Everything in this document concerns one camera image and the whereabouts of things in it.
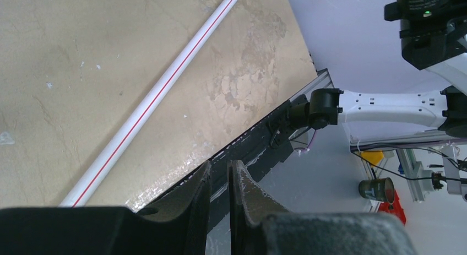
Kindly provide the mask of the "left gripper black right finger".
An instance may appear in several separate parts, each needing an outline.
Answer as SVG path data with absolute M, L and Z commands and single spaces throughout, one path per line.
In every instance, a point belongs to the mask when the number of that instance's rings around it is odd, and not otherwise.
M 402 223 L 382 213 L 294 213 L 227 164 L 232 254 L 416 254 Z

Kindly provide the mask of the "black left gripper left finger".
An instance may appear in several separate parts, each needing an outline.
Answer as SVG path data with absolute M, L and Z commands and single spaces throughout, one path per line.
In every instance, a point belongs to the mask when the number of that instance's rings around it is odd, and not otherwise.
M 1 254 L 203 254 L 211 164 L 153 204 L 1 210 Z

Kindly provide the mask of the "white PVC pipe frame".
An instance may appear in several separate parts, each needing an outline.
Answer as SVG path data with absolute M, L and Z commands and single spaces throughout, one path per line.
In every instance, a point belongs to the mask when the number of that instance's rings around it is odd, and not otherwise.
M 228 15 L 238 0 L 223 0 L 211 16 L 200 27 L 173 60 L 163 75 L 149 90 L 139 105 L 131 113 L 122 127 L 116 132 L 102 152 L 92 162 L 79 181 L 60 202 L 60 207 L 75 208 L 84 206 L 95 193 L 116 162 L 160 105 L 174 83 L 192 62 L 194 57 L 211 37 L 212 33 Z

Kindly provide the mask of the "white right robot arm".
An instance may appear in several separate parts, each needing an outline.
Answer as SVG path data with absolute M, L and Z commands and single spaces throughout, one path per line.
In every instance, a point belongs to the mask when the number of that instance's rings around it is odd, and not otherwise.
M 289 111 L 292 128 L 382 122 L 466 137 L 466 0 L 289 0 L 336 86 Z

